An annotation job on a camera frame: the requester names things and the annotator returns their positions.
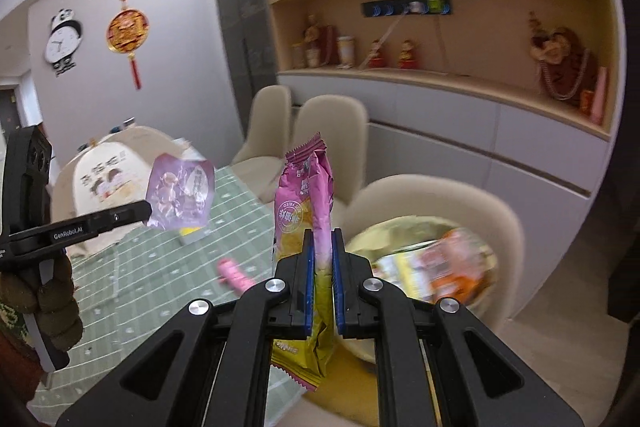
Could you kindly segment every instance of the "panda figurine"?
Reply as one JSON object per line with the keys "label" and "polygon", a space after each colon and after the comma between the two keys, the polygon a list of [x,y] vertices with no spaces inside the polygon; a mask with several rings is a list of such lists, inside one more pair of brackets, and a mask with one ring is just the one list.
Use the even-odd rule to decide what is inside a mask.
{"label": "panda figurine", "polygon": [[82,25],[74,20],[73,10],[60,10],[51,19],[51,35],[44,53],[56,76],[76,66],[72,58],[81,41]]}

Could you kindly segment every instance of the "metal screw head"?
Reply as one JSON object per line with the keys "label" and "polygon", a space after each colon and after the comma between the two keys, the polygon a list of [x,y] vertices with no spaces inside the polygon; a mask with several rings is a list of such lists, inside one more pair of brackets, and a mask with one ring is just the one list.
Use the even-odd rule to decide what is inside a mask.
{"label": "metal screw head", "polygon": [[455,313],[460,309],[460,303],[455,299],[447,297],[440,301],[440,307],[444,312]]}
{"label": "metal screw head", "polygon": [[380,279],[376,279],[372,277],[371,279],[367,279],[364,283],[362,283],[364,289],[369,290],[370,292],[377,292],[382,290],[382,281]]}
{"label": "metal screw head", "polygon": [[189,312],[191,315],[204,315],[209,311],[209,303],[207,301],[193,301],[189,304]]}
{"label": "metal screw head", "polygon": [[269,279],[264,287],[267,288],[268,291],[273,293],[278,293],[284,290],[284,286],[286,286],[285,282],[282,279]]}

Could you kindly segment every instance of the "clock face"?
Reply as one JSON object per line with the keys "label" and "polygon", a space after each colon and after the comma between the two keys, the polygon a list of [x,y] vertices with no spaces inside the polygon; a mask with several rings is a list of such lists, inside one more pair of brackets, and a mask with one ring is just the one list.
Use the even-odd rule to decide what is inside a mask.
{"label": "clock face", "polygon": [[72,26],[63,26],[49,37],[44,57],[51,64],[71,55],[80,45],[81,37]]}

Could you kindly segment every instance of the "floor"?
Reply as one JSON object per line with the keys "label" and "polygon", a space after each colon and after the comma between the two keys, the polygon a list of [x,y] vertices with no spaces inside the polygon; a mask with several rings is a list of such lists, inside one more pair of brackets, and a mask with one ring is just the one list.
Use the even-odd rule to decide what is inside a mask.
{"label": "floor", "polygon": [[[625,359],[628,326],[606,314],[607,279],[630,241],[605,187],[558,268],[500,334],[585,427],[606,416]],[[278,427],[355,425],[302,399]]]}

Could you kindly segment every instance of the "red figurine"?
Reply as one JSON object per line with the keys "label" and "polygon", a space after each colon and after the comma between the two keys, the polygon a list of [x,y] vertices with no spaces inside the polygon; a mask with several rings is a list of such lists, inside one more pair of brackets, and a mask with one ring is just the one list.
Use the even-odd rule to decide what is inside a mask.
{"label": "red figurine", "polygon": [[386,68],[386,60],[382,55],[382,45],[379,39],[371,43],[368,66],[369,68]]}
{"label": "red figurine", "polygon": [[402,42],[402,52],[398,58],[398,68],[401,70],[418,69],[418,62],[415,60],[415,44],[409,39]]}

